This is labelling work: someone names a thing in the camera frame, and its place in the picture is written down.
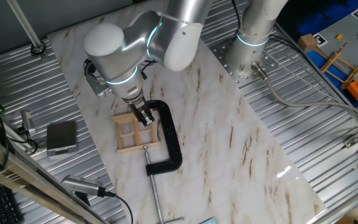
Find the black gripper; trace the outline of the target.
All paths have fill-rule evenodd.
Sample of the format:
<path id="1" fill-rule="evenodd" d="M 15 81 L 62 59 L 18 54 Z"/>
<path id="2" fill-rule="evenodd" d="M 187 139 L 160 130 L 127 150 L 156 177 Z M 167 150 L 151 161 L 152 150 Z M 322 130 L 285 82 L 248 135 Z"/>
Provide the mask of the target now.
<path id="1" fill-rule="evenodd" d="M 147 102 L 138 105 L 130 103 L 129 106 L 137 120 L 143 125 L 150 126 L 155 121 Z"/>

